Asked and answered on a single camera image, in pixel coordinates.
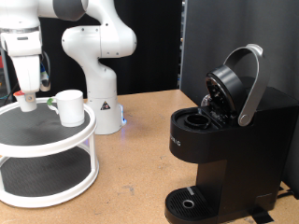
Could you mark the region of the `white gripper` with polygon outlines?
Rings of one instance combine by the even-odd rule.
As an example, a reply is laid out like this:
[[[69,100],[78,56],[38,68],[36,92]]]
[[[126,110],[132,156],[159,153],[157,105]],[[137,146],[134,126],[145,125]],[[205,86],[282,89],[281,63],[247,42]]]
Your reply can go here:
[[[20,88],[25,92],[25,101],[32,103],[36,100],[34,93],[40,86],[40,61],[38,55],[21,56],[11,58]]]

